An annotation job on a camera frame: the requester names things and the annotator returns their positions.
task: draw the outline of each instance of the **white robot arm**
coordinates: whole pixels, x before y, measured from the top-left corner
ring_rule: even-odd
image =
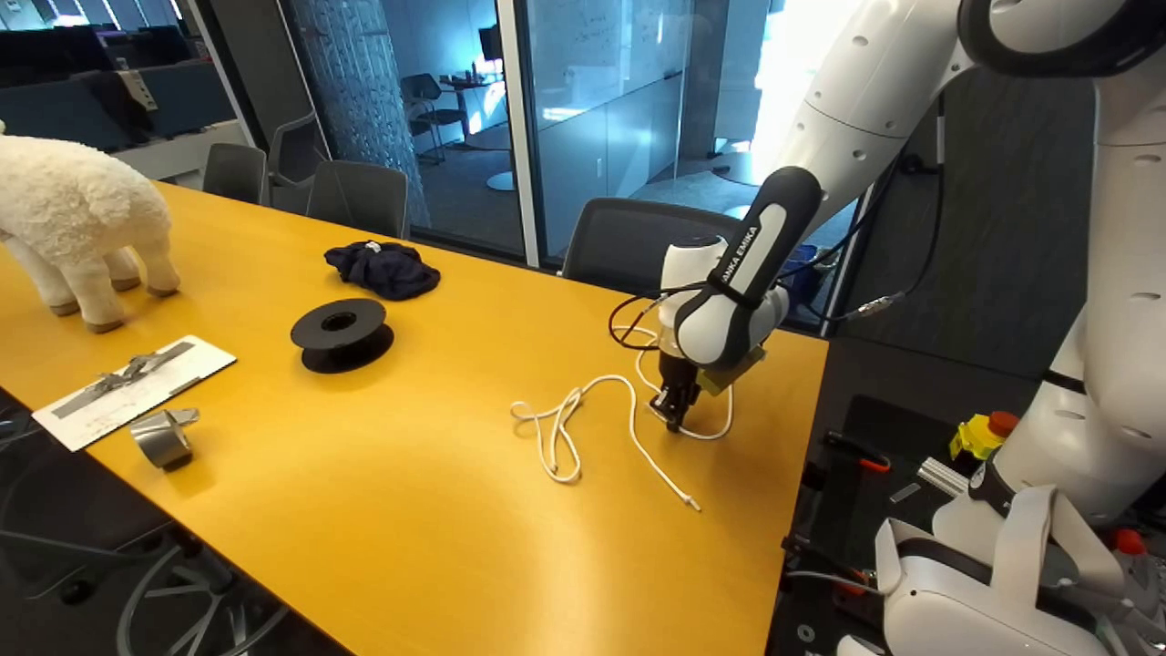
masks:
[[[1014,502],[1031,506],[1036,491],[1047,491],[1037,498],[1047,506],[1053,497],[1064,498],[1085,523],[1116,522],[1166,471],[1163,41],[1163,0],[865,0],[811,81],[742,238],[729,243],[710,280],[679,302],[662,356],[738,367],[766,338],[758,327],[766,319],[754,318],[766,311],[775,267],[804,231],[888,166],[958,73],[984,65],[1014,76],[1091,76],[1098,81],[1091,302],[1018,435],[980,465],[964,497],[938,514],[930,539],[1009,571],[1001,539],[1018,531],[1048,539],[1047,523],[1023,522],[1037,514],[1009,516]],[[1042,610],[993,604],[993,579],[964,579],[938,553],[905,553],[899,542],[877,539],[893,653],[938,653],[938,644],[980,653],[987,641],[976,641],[976,628],[997,630],[993,653],[1081,653],[1091,641],[1091,630],[1071,633],[1075,628],[1064,628],[1068,641],[1048,639],[1060,624]],[[1091,610],[1123,610],[1123,596],[1102,594]],[[1138,644],[1116,630],[1085,653]]]

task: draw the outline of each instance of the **yellow table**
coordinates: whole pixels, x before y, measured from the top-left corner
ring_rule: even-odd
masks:
[[[0,260],[0,382],[46,406],[185,333],[236,365],[181,393],[198,460],[160,474],[129,429],[92,457],[355,653],[760,653],[827,347],[772,334],[718,443],[642,407],[645,448],[703,502],[680,506],[624,435],[628,396],[587,396],[580,486],[546,482],[510,399],[554,406],[628,372],[618,294],[436,246],[441,286],[389,302],[396,344],[346,375],[297,365],[293,325],[346,286],[325,246],[358,232],[165,184],[181,294],[129,290],[92,334],[52,318]],[[720,399],[693,410],[714,426]]]

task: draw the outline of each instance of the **black tape roll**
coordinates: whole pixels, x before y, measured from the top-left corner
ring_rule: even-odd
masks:
[[[395,347],[386,311],[370,300],[340,300],[301,314],[293,327],[311,372],[355,372]]]

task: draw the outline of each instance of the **fluffy white fur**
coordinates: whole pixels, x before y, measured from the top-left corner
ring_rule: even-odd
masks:
[[[0,135],[0,239],[53,314],[92,333],[129,319],[115,290],[178,290],[166,204],[146,176],[92,147]]]

